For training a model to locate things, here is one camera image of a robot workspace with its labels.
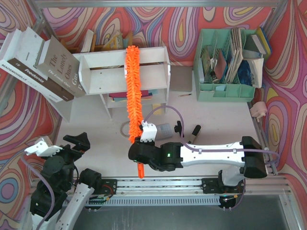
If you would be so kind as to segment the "orange microfiber duster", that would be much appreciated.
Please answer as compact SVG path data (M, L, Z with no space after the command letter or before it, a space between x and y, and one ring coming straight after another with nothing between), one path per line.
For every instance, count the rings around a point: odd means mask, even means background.
M127 112L129 118L129 140L135 142L142 135L143 120L141 104L140 50L137 46L126 48L125 79L127 85Z

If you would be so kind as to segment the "masking tape roll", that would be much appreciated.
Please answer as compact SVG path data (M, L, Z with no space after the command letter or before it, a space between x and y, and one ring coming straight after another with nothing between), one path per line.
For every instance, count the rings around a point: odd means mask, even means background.
M126 121L122 123L119 130L123 137L129 138L130 137L130 122Z

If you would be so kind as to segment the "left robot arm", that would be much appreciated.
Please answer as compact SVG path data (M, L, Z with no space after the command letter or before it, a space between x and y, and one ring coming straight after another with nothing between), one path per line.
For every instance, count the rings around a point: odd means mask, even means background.
M56 146L42 137L25 150L27 155L45 159L30 205L38 230L71 230L90 196L102 186L101 174L91 169L83 170L77 181L73 179L75 162L91 146L87 133L63 139L68 144Z

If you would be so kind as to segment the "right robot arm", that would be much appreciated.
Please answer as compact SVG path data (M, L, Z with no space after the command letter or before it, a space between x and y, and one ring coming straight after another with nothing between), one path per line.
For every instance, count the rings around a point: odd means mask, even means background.
M137 140L130 147L128 158L160 172L201 164L227 165L219 171L219 177L222 185L231 187L245 178L262 179L267 176L262 147L249 136L230 144L203 146L168 142L157 147L154 142Z

